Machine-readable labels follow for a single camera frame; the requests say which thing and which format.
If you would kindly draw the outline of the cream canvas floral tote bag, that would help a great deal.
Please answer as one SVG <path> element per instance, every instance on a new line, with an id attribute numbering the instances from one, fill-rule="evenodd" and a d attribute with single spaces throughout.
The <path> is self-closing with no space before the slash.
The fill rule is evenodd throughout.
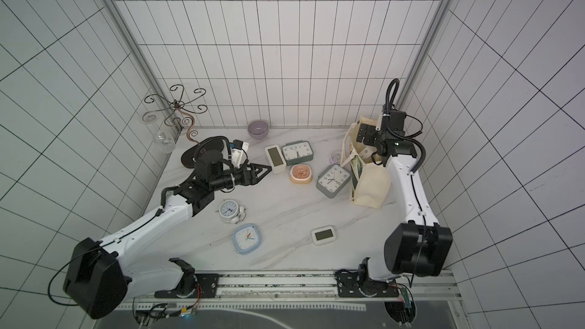
<path id="1" fill-rule="evenodd" d="M 373 140 L 360 134 L 361 126 L 368 130 L 373 127 L 376 132 L 376 120 L 361 117 L 352 123 L 346 132 L 341 146 L 341 167 L 350 168 L 351 195 L 350 202 L 361 207 L 380 209 L 391 186 L 391 180 L 382 159 L 377 155 Z"/>

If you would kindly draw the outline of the white twin-bell alarm clock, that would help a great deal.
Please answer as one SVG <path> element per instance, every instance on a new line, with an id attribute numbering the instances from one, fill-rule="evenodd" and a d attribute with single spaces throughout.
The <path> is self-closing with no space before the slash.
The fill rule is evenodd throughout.
<path id="1" fill-rule="evenodd" d="M 220 219 L 228 224 L 239 224 L 247 216 L 246 208 L 235 200 L 224 200 L 218 209 Z"/>

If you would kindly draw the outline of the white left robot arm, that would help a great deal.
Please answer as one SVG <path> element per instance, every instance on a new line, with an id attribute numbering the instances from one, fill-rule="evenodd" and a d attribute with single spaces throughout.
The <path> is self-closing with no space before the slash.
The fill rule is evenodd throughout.
<path id="1" fill-rule="evenodd" d="M 93 319 L 103 318 L 125 300 L 154 292 L 189 297 L 197 290 L 195 269 L 169 255 L 140 268 L 135 262 L 153 243 L 200 213 L 217 191 L 258 184 L 272 168 L 245 162 L 236 168 L 229 157 L 211 150 L 195 161 L 183 182 L 166 187 L 161 205 L 118 232 L 99 241 L 79 242 L 66 265 L 62 289 Z"/>

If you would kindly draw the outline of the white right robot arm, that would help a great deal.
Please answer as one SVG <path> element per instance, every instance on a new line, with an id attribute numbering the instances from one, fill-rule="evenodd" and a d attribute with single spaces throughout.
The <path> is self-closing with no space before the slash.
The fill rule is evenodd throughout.
<path id="1" fill-rule="evenodd" d="M 412 277 L 440 275 L 452 246 L 452 232 L 433 213 L 419 169 L 427 154 L 416 135 L 404 131 L 407 114 L 384 110 L 375 126 L 360 125 L 356 141 L 372 146 L 368 164 L 385 172 L 367 184 L 373 192 L 391 192 L 401 210 L 401 222 L 385 240 L 382 253 L 367 257 L 358 269 L 360 290 L 375 296 L 402 274 Z"/>

